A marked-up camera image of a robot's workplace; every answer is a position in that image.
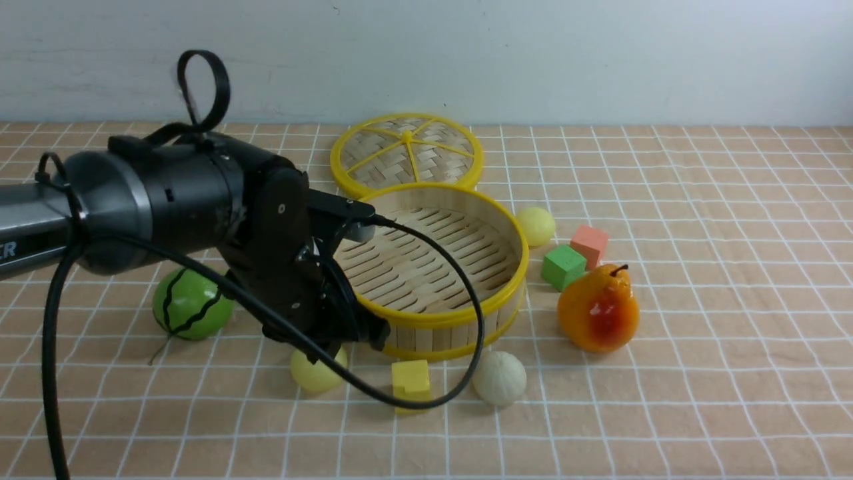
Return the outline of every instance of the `pale yellow ball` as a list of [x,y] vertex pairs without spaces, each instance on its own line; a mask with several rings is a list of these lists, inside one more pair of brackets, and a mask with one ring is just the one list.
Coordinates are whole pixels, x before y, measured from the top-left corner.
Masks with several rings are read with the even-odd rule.
[[[349,366],[346,351],[343,348],[338,350],[334,359],[344,368]],[[329,391],[344,381],[320,360],[312,365],[308,361],[308,357],[297,349],[290,355],[290,374],[298,386],[312,394]]]
[[515,215],[515,219],[521,224],[521,233],[531,247],[540,247],[548,243],[551,238],[554,238],[557,230],[554,217],[544,208],[525,208]]

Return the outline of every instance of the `toy watermelon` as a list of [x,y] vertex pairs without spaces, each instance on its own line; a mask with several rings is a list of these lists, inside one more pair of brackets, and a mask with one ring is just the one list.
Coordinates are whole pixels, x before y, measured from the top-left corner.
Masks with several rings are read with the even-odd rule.
[[204,340],[225,327],[234,301],[199,273],[180,268],[160,280],[152,308],[157,323],[170,336]]

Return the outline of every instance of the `foam block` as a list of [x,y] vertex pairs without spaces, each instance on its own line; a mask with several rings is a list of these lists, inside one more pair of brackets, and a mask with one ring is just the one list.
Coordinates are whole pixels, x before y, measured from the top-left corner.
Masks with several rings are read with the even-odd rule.
[[585,273],[586,259],[568,245],[560,245],[545,255],[542,278],[557,291],[563,291],[571,282]]
[[[394,396],[410,401],[432,400],[429,383],[429,364],[426,360],[398,361],[391,364],[391,385]],[[395,407],[397,413],[419,413],[426,410],[409,410]]]
[[586,259],[586,269],[593,270],[607,249],[607,234],[589,225],[581,225],[569,245]]

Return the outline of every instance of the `pink cube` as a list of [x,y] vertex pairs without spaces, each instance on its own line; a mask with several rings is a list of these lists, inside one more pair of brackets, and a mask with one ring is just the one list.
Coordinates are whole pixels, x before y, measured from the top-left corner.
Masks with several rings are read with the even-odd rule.
[[575,236],[572,237],[572,242],[569,245],[583,255],[587,261],[586,269],[589,271],[596,268],[601,262],[607,248],[607,240],[605,232],[588,225],[581,225],[575,231]]

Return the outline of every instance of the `bamboo steamer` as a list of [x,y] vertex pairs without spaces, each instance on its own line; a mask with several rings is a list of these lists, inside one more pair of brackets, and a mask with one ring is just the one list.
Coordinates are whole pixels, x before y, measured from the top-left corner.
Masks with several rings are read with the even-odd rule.
[[[447,249],[477,292],[486,344],[497,340],[525,304],[529,252],[513,215],[457,184],[398,184],[361,199]],[[358,300],[387,319],[385,353],[404,360],[471,354],[477,317],[456,271],[436,250],[400,231],[377,228],[366,243],[345,240],[335,253]]]
[[473,189],[483,159],[480,142],[469,129],[429,114],[367,120],[338,138],[330,155],[335,182],[351,198],[420,182]]

